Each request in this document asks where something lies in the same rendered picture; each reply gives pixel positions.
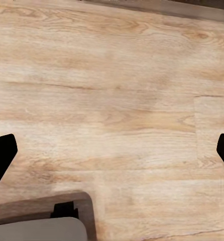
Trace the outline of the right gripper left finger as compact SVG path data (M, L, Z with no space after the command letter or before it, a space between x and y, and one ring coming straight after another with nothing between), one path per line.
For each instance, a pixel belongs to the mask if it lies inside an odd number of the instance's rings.
M17 152L17 143L13 134L0 137L0 180Z

